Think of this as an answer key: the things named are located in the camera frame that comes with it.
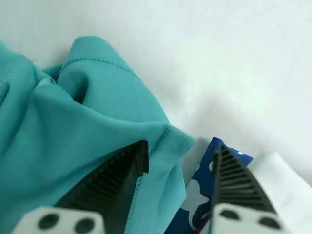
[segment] black grooved pad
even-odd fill
[[[112,154],[55,206],[98,212],[107,234],[123,234],[137,179],[148,170],[148,142],[139,141]]]
[[[221,145],[215,152],[213,206],[230,203],[276,213],[264,191],[231,149]]]

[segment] stitched seam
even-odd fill
[[[129,72],[129,73],[131,73],[132,75],[134,75],[136,78],[138,78],[138,76],[137,76],[136,74],[134,74],[132,71],[130,71],[130,70],[126,69],[126,68],[123,68],[123,67],[121,67],[121,66],[119,66],[119,65],[117,65],[117,64],[114,64],[114,63],[112,63],[112,62],[105,61],[105,60],[101,60],[101,59],[97,59],[97,58],[78,58],[78,59],[72,60],[72,61],[66,63],[65,66],[60,70],[60,72],[62,72],[62,71],[65,69],[65,67],[67,67],[68,65],[70,65],[70,64],[72,64],[72,63],[74,63],[74,62],[83,61],[83,60],[104,62],[104,63],[106,63],[106,64],[109,64],[109,65],[115,66],[115,67],[117,67],[117,68],[120,68],[120,69],[122,69],[122,70],[124,70],[124,71],[126,71],[126,72]]]
[[[154,145],[154,147],[152,148],[152,150],[150,151],[149,155],[152,156],[152,154],[156,151],[156,149],[158,148],[158,146],[160,145],[160,143],[163,141],[163,139],[167,136],[167,134],[169,133],[171,129],[171,126],[167,127],[167,129],[161,134],[161,136],[158,138],[158,141],[156,142],[156,144]],[[125,234],[129,233],[129,229],[130,229],[130,226],[132,224],[132,217],[133,217],[133,212],[134,212],[134,207],[136,206],[136,202],[137,202],[137,193],[138,193],[138,190],[140,188],[140,185],[141,185],[141,182],[142,182],[142,177],[140,177],[137,181],[137,185],[136,185],[136,189],[135,189],[135,192],[134,192],[134,195],[133,195],[133,199],[132,199],[132,204],[131,204],[131,208],[130,208],[130,211],[129,211],[129,220],[127,222],[127,226],[125,228]]]

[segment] blue printed fabric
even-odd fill
[[[165,234],[194,234],[207,223],[210,218],[211,198],[214,181],[212,177],[212,164],[215,150],[223,143],[213,138],[192,180],[186,188],[187,198],[174,216]],[[235,149],[232,152],[238,156],[243,164],[248,165],[253,159]]]

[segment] white pattern on blue fabric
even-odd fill
[[[197,180],[192,179],[189,185],[186,188],[187,197],[182,204],[181,208],[189,211],[189,223],[193,230],[197,230],[198,228],[193,225],[193,216],[195,215],[198,207],[204,203],[209,201],[209,198],[203,196],[200,193],[200,186]]]

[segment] teal garment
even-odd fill
[[[162,234],[185,199],[181,157],[193,139],[100,38],[75,40],[66,62],[38,69],[0,43],[0,233],[53,206],[109,153],[149,143],[126,234]]]

